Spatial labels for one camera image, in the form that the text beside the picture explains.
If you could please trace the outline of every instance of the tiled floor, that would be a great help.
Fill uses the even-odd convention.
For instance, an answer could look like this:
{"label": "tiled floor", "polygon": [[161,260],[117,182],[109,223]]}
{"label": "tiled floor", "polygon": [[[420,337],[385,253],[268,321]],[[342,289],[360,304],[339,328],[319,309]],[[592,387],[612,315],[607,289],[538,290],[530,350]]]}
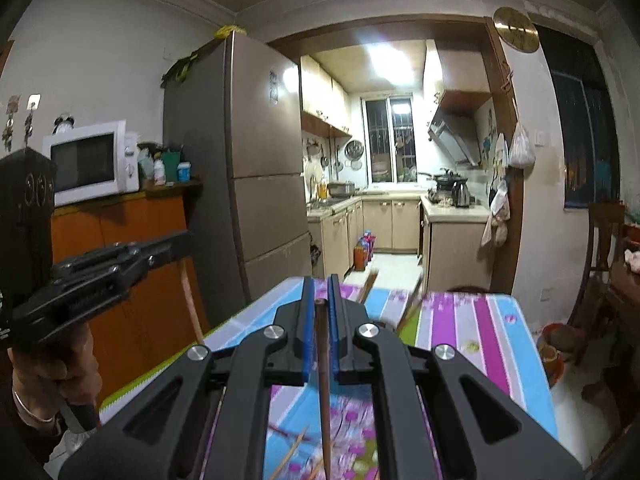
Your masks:
{"label": "tiled floor", "polygon": [[422,267],[415,254],[374,254],[364,272],[352,270],[344,279],[348,285],[362,285],[371,269],[379,271],[376,285],[379,288],[404,288],[411,290],[418,281]]}
{"label": "tiled floor", "polygon": [[[412,289],[422,271],[415,255],[375,254],[367,270],[352,271],[344,282],[361,285],[373,268],[379,271],[375,286],[380,288]],[[585,402],[580,395],[586,384],[600,378],[609,348],[610,340],[594,341],[580,368],[567,364],[564,376],[551,390],[560,442],[585,468],[599,455],[619,424],[613,398],[606,392],[598,396],[598,406]]]}

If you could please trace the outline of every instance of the chopstick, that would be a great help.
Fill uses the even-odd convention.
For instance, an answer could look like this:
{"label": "chopstick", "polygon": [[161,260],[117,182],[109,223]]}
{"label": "chopstick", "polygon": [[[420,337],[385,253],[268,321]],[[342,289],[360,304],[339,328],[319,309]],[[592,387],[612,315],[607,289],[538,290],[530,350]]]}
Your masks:
{"label": "chopstick", "polygon": [[187,264],[184,258],[178,261],[178,267],[180,268],[180,281],[182,282],[182,291],[184,292],[184,299],[187,301],[187,310],[189,311],[189,317],[191,318],[193,331],[196,333],[196,339],[198,343],[206,346],[204,344],[204,335],[200,327],[198,314],[196,313],[196,306],[193,303],[193,294],[191,293],[191,285],[189,283],[189,276],[187,275]]}
{"label": "chopstick", "polygon": [[362,286],[362,288],[360,289],[360,292],[358,293],[358,297],[356,299],[357,303],[364,304],[364,302],[367,301],[367,297],[369,296],[369,293],[373,288],[373,284],[376,281],[376,278],[378,277],[378,272],[379,271],[377,269],[371,269],[371,272],[367,276],[367,279],[365,280],[364,285]]}
{"label": "chopstick", "polygon": [[273,473],[271,473],[271,476],[269,477],[269,480],[275,480],[276,476],[278,476],[280,471],[282,471],[282,468],[285,466],[285,464],[289,461],[289,459],[296,452],[296,449],[300,445],[300,442],[302,442],[302,439],[305,436],[306,430],[308,430],[308,429],[309,429],[309,427],[306,426],[305,429],[302,430],[302,432],[298,435],[298,437],[296,438],[296,441],[291,445],[291,448],[289,448],[289,450],[287,451],[287,454],[284,456],[284,458],[278,464],[278,466],[275,469],[275,471]]}
{"label": "chopstick", "polygon": [[398,321],[398,324],[396,325],[396,333],[398,335],[400,335],[401,330],[422,306],[422,300],[426,294],[426,291],[423,294],[420,294],[420,287],[422,286],[423,279],[424,275],[421,274],[420,278],[418,278],[418,282],[414,286],[414,290],[411,291],[411,294],[409,294],[409,297],[406,299],[406,307],[400,317],[400,321]]}
{"label": "chopstick", "polygon": [[318,392],[320,394],[320,432],[324,476],[331,480],[331,415],[329,377],[329,333],[327,301],[316,300],[316,348],[318,349]]}

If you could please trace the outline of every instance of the upper cabinet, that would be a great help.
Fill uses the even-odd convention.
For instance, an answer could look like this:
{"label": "upper cabinet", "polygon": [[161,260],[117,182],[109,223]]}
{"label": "upper cabinet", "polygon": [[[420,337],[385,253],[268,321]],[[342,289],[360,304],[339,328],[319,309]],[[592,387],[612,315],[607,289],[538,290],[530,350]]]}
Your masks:
{"label": "upper cabinet", "polygon": [[473,117],[491,97],[482,54],[467,44],[427,41],[424,98],[447,114]]}
{"label": "upper cabinet", "polygon": [[318,62],[303,56],[302,72],[303,129],[321,137],[349,135],[351,121],[349,96],[335,79],[325,72]]}

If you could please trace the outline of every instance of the striped tablecloth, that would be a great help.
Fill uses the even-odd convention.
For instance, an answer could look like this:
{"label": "striped tablecloth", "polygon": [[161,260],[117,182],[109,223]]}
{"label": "striped tablecloth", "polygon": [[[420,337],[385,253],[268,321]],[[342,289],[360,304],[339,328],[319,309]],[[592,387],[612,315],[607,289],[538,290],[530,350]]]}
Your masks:
{"label": "striped tablecloth", "polygon": [[[341,285],[342,296],[354,300],[357,286]],[[206,336],[212,350],[234,346],[251,332],[273,322],[278,306],[299,300],[302,278],[289,278]],[[372,319],[398,322],[409,291],[374,288],[366,301]],[[326,282],[316,282],[316,296],[326,297]],[[550,391],[536,346],[518,303],[510,296],[433,293],[401,333],[409,344],[432,348],[448,343],[511,396],[551,435],[558,437]],[[108,398],[100,410],[105,423],[144,388],[169,362]],[[271,390],[264,478],[324,479],[321,467],[318,390],[311,379],[304,387]],[[373,480],[378,471],[370,389],[332,386],[331,427],[334,441],[332,478]],[[290,459],[287,452],[300,441]]]}

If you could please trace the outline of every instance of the door frame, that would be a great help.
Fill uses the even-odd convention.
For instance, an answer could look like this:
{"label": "door frame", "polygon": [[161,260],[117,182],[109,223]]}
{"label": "door frame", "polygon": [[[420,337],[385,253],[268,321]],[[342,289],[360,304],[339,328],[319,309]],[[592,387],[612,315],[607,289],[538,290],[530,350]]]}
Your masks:
{"label": "door frame", "polygon": [[[301,56],[323,50],[400,40],[435,40],[436,46],[438,43],[451,41],[474,44],[482,54],[494,100],[498,131],[504,133],[507,144],[511,145],[516,126],[512,72],[490,16],[403,14],[364,18],[304,30],[273,40],[269,45],[289,59],[299,62]],[[491,280],[491,291],[503,294],[511,294],[513,290],[520,253],[524,202],[523,171],[508,168],[508,176],[511,209],[511,219],[507,222],[509,236],[506,243],[495,250]]]}

